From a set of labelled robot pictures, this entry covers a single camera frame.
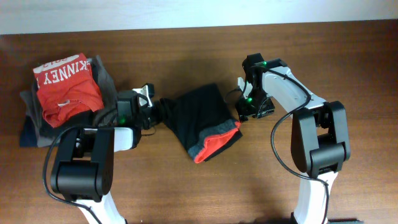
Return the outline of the black leggings with grey-red waistband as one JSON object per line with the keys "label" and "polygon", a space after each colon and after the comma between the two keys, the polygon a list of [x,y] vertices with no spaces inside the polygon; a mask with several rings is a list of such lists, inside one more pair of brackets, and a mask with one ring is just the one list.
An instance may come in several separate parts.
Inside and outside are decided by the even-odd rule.
{"label": "black leggings with grey-red waistband", "polygon": [[157,122],[176,135],[196,164],[209,161],[243,136],[241,123],[232,116],[215,83],[176,99],[161,98],[154,109]]}

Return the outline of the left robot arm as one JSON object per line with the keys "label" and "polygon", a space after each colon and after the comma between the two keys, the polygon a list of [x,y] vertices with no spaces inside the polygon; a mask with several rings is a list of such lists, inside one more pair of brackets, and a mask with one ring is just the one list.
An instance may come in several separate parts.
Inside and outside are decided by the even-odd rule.
{"label": "left robot arm", "polygon": [[151,83],[118,93],[116,113],[104,126],[78,124],[50,145],[42,171],[48,196],[77,207],[88,223],[126,223],[111,195],[114,155],[134,149],[154,125]]}

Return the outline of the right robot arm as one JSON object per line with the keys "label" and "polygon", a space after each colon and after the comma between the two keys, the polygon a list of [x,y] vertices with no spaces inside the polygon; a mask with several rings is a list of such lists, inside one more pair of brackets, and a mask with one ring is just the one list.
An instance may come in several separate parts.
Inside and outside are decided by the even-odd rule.
{"label": "right robot arm", "polygon": [[[346,110],[339,101],[328,102],[295,78],[281,59],[265,61],[260,53],[242,62],[241,96],[235,104],[239,120],[263,118],[277,101],[286,114],[271,131],[271,148],[279,164],[300,179],[298,202],[290,223],[329,223],[330,192],[339,171],[351,155]],[[292,118],[290,152],[296,170],[289,168],[275,147],[277,128]]]}

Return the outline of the black folded garment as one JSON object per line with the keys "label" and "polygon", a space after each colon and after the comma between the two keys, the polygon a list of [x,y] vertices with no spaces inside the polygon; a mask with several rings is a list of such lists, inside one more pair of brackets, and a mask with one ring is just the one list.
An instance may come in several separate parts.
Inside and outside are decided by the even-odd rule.
{"label": "black folded garment", "polygon": [[54,138],[57,137],[62,131],[76,125],[84,126],[99,126],[106,124],[106,118],[116,113],[116,108],[105,108],[99,112],[84,111],[73,115],[66,122],[59,127],[53,128],[44,119],[42,119],[42,126],[39,128],[39,134],[42,137]]}

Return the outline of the red folded t-shirt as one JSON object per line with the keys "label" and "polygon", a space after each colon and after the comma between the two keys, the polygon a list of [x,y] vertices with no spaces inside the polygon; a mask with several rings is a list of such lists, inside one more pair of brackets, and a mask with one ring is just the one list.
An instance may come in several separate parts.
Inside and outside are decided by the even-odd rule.
{"label": "red folded t-shirt", "polygon": [[33,69],[43,119],[57,128],[72,116],[104,108],[91,64],[83,53]]}

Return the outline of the grey folded garment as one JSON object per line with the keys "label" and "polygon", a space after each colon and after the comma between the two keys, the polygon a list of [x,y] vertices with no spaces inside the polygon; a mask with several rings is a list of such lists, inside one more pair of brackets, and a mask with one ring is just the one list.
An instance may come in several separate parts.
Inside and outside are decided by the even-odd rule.
{"label": "grey folded garment", "polygon": [[[91,63],[93,79],[101,91],[102,100],[104,103],[103,109],[115,107],[114,103],[116,102],[118,93],[114,85],[114,80],[106,71],[100,56],[97,55],[94,58],[89,58],[88,62]],[[42,107],[37,97],[37,91],[38,86],[37,83],[34,82],[30,90],[20,92],[20,97],[26,105],[25,116],[30,116],[37,127],[38,147],[46,147],[51,145],[56,137],[46,138],[40,136],[39,134],[39,128],[42,126],[43,116]],[[113,115],[111,115],[110,118],[106,118],[106,124],[110,123],[112,118]]]}

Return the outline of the navy blue folded garment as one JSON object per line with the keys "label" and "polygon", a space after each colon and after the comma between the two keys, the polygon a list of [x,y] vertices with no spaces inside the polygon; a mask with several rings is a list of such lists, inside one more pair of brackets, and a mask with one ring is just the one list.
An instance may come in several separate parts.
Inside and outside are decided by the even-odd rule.
{"label": "navy blue folded garment", "polygon": [[19,136],[20,147],[38,147],[37,127],[30,116],[26,116]]}

